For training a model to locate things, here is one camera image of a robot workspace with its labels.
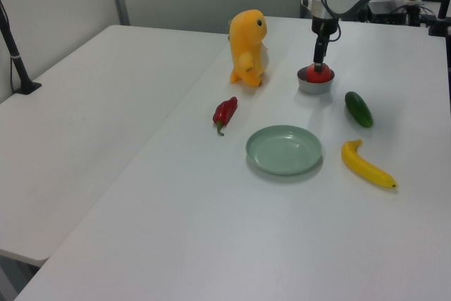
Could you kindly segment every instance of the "yellow banana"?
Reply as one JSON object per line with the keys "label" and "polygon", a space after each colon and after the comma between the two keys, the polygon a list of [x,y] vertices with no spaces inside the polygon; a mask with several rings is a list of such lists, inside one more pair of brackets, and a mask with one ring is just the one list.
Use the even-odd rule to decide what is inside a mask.
{"label": "yellow banana", "polygon": [[357,148],[361,144],[362,141],[360,139],[347,141],[343,144],[341,147],[341,157],[346,166],[372,183],[386,188],[397,187],[396,181],[390,174],[370,164],[358,155]]}

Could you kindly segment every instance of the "small silver bowl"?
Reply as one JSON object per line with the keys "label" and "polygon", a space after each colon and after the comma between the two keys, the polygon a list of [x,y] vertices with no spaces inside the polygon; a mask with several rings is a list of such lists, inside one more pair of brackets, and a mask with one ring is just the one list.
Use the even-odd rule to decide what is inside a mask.
{"label": "small silver bowl", "polygon": [[333,70],[330,70],[330,74],[332,75],[332,79],[326,82],[308,82],[307,78],[307,69],[308,67],[301,68],[297,72],[297,80],[299,81],[299,88],[306,93],[309,94],[321,94],[326,93],[330,90],[330,86],[332,86],[333,78],[335,78],[335,73]]}

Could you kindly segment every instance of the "red tomato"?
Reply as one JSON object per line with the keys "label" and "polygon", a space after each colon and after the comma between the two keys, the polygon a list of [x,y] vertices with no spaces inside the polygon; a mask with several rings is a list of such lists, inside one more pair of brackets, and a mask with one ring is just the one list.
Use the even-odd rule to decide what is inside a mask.
{"label": "red tomato", "polygon": [[305,80],[307,82],[326,82],[332,79],[332,73],[330,71],[329,66],[323,63],[323,68],[321,69],[321,72],[315,71],[315,64],[311,64],[307,69],[307,75],[305,77]]}

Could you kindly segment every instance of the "green cucumber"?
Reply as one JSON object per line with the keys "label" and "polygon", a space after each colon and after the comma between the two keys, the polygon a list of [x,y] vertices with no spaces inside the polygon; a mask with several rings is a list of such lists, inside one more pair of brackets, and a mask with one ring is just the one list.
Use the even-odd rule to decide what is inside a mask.
{"label": "green cucumber", "polygon": [[368,106],[356,92],[346,93],[345,103],[347,110],[351,113],[356,122],[367,128],[373,125],[373,117],[371,116]]}

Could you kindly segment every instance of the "red chili pepper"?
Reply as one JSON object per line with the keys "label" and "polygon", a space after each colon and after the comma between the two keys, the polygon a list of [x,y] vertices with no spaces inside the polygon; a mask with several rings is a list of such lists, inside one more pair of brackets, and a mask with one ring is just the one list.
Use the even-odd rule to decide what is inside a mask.
{"label": "red chili pepper", "polygon": [[221,132],[221,128],[228,124],[230,118],[232,118],[232,115],[235,113],[237,106],[237,97],[232,97],[216,108],[216,112],[214,112],[213,115],[213,122],[216,124],[219,135],[224,136],[224,133]]}

